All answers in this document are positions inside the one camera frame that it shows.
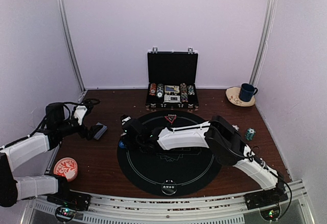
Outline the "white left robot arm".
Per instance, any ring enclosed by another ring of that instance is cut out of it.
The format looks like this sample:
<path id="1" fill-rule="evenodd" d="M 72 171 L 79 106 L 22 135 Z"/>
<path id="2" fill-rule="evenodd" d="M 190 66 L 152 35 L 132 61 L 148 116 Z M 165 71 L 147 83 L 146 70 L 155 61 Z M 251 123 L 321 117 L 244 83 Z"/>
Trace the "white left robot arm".
<path id="1" fill-rule="evenodd" d="M 84 117 L 89 115 L 98 99 L 86 99 L 73 103 L 55 102 L 46 106 L 45 116 L 29 135 L 1 147 L 1 206 L 11 207 L 18 201 L 48 195 L 63 206 L 78 206 L 81 197 L 71 192 L 64 176 L 44 174 L 41 176 L 14 177 L 13 171 L 30 159 L 58 147 L 63 138 L 78 133 L 91 140 L 101 125 L 88 128 Z"/>

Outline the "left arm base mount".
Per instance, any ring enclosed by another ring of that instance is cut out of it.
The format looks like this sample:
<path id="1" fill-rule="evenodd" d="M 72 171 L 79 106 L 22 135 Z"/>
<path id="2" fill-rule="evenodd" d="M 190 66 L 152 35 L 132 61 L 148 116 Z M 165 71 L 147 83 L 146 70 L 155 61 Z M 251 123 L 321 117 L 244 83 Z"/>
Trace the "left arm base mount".
<path id="1" fill-rule="evenodd" d="M 58 205 L 54 215 L 58 221 L 67 223 L 73 220 L 78 212 L 88 210 L 91 195 L 73 191 L 68 196 L 59 193 L 47 194 L 46 200 Z"/>

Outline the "clear round dealer button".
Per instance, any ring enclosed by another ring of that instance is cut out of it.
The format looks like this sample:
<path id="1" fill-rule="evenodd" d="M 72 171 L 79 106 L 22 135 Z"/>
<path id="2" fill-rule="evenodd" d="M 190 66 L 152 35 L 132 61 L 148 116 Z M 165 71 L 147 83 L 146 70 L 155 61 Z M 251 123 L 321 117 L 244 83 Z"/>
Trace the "clear round dealer button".
<path id="1" fill-rule="evenodd" d="M 161 185 L 161 191 L 167 196 L 174 195 L 177 192 L 177 184 L 173 180 L 165 180 Z"/>

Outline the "red triangle all-in marker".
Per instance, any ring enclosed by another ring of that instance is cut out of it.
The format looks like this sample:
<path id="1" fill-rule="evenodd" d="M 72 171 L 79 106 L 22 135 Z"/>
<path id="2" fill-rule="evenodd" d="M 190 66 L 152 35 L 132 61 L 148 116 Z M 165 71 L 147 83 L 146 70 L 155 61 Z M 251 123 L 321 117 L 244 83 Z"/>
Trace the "red triangle all-in marker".
<path id="1" fill-rule="evenodd" d="M 177 116 L 176 115 L 167 115 L 165 116 L 165 119 L 170 123 L 173 124 L 174 121 L 176 120 Z"/>

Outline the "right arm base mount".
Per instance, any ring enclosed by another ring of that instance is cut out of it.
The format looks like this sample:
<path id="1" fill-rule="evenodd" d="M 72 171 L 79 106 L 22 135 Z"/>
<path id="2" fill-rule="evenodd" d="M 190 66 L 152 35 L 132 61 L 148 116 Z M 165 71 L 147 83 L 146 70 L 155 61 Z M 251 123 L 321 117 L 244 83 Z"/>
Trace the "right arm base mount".
<path id="1" fill-rule="evenodd" d="M 258 209 L 261 218 L 268 222 L 280 220 L 288 211 L 292 198 L 289 199 L 287 193 L 273 193 L 269 191 L 260 191 L 247 193 L 244 196 L 247 210 Z M 288 200 L 288 205 L 284 211 L 281 208 L 281 202 Z"/>

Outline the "blue small blind button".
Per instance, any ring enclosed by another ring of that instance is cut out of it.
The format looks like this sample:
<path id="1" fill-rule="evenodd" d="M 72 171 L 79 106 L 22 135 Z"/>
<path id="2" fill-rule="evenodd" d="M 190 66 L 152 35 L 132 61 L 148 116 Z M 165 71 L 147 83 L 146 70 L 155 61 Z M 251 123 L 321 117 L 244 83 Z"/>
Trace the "blue small blind button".
<path id="1" fill-rule="evenodd" d="M 126 145 L 125 145 L 122 141 L 119 141 L 118 146 L 119 146 L 121 149 L 126 149 Z"/>

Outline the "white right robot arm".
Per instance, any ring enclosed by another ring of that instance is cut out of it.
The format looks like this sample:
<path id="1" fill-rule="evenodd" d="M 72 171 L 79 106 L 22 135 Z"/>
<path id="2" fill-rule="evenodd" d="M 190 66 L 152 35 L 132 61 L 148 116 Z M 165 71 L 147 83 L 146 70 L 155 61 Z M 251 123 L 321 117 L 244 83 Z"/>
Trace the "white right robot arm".
<path id="1" fill-rule="evenodd" d="M 273 204 L 286 196 L 284 177 L 272 169 L 241 138 L 240 133 L 222 116 L 184 127 L 146 129 L 139 119 L 121 116 L 121 140 L 129 148 L 143 152 L 170 152 L 180 148 L 209 149 L 219 164 L 233 166 L 255 180 L 262 188 L 262 200 Z"/>

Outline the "blue playing card deck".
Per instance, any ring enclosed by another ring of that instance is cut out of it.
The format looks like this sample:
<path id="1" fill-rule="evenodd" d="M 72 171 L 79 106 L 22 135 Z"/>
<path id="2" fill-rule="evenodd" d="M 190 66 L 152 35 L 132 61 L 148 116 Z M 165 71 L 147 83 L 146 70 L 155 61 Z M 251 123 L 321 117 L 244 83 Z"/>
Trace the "blue playing card deck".
<path id="1" fill-rule="evenodd" d="M 100 137 L 107 131 L 107 126 L 98 122 L 96 125 L 102 125 L 102 129 L 96 134 L 94 135 L 94 138 L 95 140 L 99 140 Z"/>

